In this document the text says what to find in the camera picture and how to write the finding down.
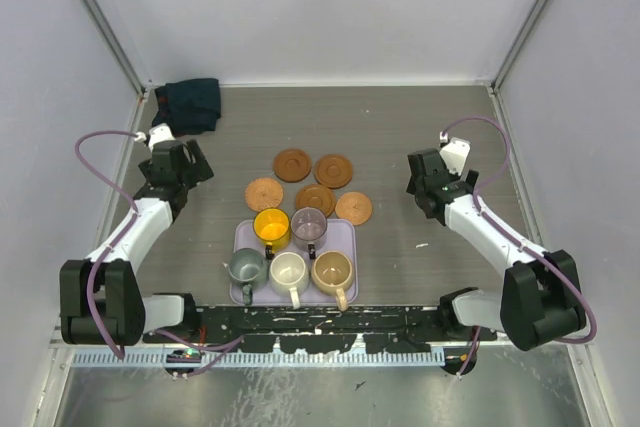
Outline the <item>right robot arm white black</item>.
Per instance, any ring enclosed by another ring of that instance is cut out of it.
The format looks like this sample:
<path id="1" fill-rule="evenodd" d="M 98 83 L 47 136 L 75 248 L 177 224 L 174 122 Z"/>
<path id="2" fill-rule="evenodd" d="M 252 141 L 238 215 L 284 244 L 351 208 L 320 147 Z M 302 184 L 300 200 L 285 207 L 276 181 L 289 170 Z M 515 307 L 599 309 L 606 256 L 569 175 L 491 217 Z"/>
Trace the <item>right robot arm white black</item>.
<path id="1" fill-rule="evenodd" d="M 438 326 L 444 337 L 459 341 L 479 327 L 502 332 L 529 351 L 552 341 L 571 343 L 592 324 L 573 257 L 530 242 L 496 217 L 474 192 L 477 172 L 460 177 L 437 149 L 411 153 L 408 163 L 407 191 L 416 205 L 464 238 L 502 279 L 499 292 L 468 287 L 442 296 Z"/>

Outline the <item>purple translucent cup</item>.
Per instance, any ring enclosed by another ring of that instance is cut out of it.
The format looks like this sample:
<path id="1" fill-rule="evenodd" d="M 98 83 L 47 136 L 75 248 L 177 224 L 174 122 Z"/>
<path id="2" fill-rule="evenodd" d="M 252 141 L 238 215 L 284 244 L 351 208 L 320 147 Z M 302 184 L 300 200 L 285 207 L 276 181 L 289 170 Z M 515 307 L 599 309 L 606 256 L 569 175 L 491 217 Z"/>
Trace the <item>purple translucent cup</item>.
<path id="1" fill-rule="evenodd" d="M 310 259 L 315 259 L 317 251 L 325 244 L 327 230 L 327 217 L 319 209 L 303 207 L 291 218 L 292 240 Z"/>

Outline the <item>beige ceramic mug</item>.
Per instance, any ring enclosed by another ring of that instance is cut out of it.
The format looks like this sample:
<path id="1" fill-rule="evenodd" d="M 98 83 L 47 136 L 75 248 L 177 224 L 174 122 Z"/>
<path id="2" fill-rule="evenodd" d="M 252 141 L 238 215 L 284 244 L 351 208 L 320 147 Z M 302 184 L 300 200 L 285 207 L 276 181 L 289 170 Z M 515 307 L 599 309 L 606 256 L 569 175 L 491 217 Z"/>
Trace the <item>beige ceramic mug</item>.
<path id="1" fill-rule="evenodd" d="M 324 294 L 335 298 L 338 309 L 348 309 L 347 291 L 353 285 L 355 269 L 351 260 L 338 251 L 320 254 L 311 268 L 314 285 Z"/>

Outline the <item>wooden coaster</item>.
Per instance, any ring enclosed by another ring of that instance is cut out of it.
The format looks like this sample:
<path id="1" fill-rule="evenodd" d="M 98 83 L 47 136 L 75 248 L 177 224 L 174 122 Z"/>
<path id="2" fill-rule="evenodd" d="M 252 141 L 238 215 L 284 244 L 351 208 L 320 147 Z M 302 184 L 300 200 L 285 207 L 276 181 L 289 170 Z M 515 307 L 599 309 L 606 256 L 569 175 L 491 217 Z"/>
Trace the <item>wooden coaster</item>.
<path id="1" fill-rule="evenodd" d="M 353 178 L 351 161 L 340 154 L 327 154 L 314 166 L 316 181 L 330 189 L 339 189 L 348 185 Z"/>
<path id="2" fill-rule="evenodd" d="M 331 189 L 321 184 L 310 184 L 302 187 L 296 194 L 297 209 L 312 207 L 330 217 L 336 206 L 336 198 Z"/>
<path id="3" fill-rule="evenodd" d="M 285 149 L 279 152 L 273 161 L 274 174 L 288 183 L 304 180 L 309 175 L 311 167 L 310 156 L 301 149 Z"/>

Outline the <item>woven rattan coaster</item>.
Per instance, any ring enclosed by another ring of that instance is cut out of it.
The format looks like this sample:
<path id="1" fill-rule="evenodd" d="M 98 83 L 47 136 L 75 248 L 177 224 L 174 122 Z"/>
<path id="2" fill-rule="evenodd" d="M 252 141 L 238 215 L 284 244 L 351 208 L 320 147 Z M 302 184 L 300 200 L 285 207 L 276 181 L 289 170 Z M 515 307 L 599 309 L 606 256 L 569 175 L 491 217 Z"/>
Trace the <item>woven rattan coaster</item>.
<path id="1" fill-rule="evenodd" d="M 245 203 L 254 212 L 277 208 L 284 197 L 284 189 L 273 178 L 257 178 L 245 189 Z"/>
<path id="2" fill-rule="evenodd" d="M 369 197 L 361 192 L 346 192 L 338 199 L 335 213 L 340 219 L 358 226 L 370 219 L 373 204 Z"/>

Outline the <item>yellow translucent cup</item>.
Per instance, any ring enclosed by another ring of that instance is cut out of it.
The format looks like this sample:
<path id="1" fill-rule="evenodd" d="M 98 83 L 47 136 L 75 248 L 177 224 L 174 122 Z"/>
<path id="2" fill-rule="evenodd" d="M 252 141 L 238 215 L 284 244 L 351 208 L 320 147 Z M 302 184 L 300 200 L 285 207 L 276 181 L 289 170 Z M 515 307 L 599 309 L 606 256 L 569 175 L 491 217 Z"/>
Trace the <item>yellow translucent cup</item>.
<path id="1" fill-rule="evenodd" d="M 289 216 L 279 208 L 267 208 L 255 216 L 253 231 L 264 246 L 265 257 L 271 260 L 290 243 Z"/>

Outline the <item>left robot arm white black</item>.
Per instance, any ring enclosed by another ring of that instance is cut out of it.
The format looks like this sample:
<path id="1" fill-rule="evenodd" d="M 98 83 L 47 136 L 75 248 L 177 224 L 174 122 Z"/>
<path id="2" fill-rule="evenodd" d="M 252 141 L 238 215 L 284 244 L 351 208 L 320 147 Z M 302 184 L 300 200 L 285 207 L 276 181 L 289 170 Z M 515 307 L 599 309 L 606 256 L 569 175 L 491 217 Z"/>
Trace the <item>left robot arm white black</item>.
<path id="1" fill-rule="evenodd" d="M 67 344 L 107 345 L 117 357 L 162 329 L 178 343 L 194 340 L 200 316 L 189 293 L 141 294 L 136 273 L 159 237 L 185 207 L 188 193 L 214 175 L 195 140 L 149 145 L 140 163 L 144 185 L 107 240 L 59 273 L 61 336 Z"/>

